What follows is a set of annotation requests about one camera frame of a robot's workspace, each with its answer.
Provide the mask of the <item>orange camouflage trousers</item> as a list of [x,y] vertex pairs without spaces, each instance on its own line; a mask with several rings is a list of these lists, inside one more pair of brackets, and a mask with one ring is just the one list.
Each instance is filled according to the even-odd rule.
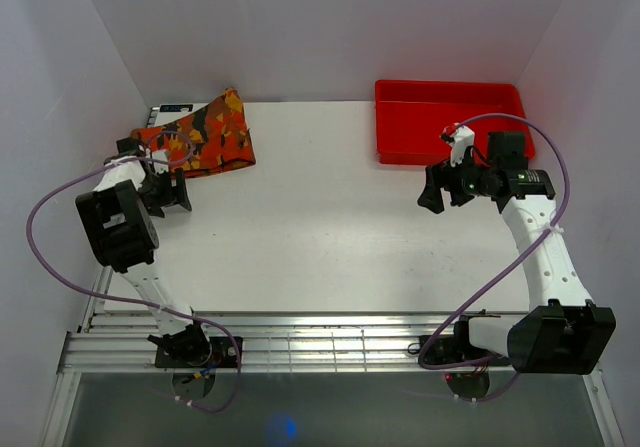
[[187,178],[206,177],[256,164],[244,103],[234,88],[174,121],[138,128],[130,136],[151,151],[165,150]]

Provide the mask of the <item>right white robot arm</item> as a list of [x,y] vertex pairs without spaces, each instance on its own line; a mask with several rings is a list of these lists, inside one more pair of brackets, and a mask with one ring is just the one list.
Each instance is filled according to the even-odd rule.
[[481,154],[465,125],[446,129],[447,160],[426,169],[418,204],[439,214],[442,194],[454,206],[477,197],[495,202],[519,256],[529,296],[522,316],[459,312],[450,319],[453,334],[439,343],[429,337],[421,347],[421,367],[436,370],[505,358],[518,373],[591,373],[615,327],[609,307],[595,304],[576,273],[558,225],[566,206],[555,200],[548,173],[532,169],[521,131],[494,131]]

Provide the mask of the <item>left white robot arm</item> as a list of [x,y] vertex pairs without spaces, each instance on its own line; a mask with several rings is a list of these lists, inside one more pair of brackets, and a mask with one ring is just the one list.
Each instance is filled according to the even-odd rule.
[[137,139],[123,138],[116,146],[118,154],[105,161],[109,170],[98,185],[75,199],[92,252],[152,304],[159,334],[148,340],[180,366],[205,366],[212,343],[201,323],[188,318],[193,310],[176,299],[155,264],[159,237],[152,219],[163,218],[165,207],[192,210],[184,171],[172,172],[165,150],[151,152]]

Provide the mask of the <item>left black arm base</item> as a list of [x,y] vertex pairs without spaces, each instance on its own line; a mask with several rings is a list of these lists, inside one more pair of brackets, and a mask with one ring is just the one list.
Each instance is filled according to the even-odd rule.
[[160,347],[156,349],[153,366],[160,369],[204,369],[214,365],[217,368],[237,367],[238,354],[242,353],[244,338],[235,336],[236,344],[226,336],[210,336],[210,354],[206,361],[189,363],[171,358]]

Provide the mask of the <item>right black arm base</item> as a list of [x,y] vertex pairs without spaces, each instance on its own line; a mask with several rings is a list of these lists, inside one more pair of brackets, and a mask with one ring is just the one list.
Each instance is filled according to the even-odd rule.
[[418,365],[428,370],[446,370],[466,367],[484,367],[497,362],[500,357],[487,350],[472,346],[467,340],[454,336],[438,337],[426,349],[430,335],[421,335],[410,344],[407,351],[417,357]]

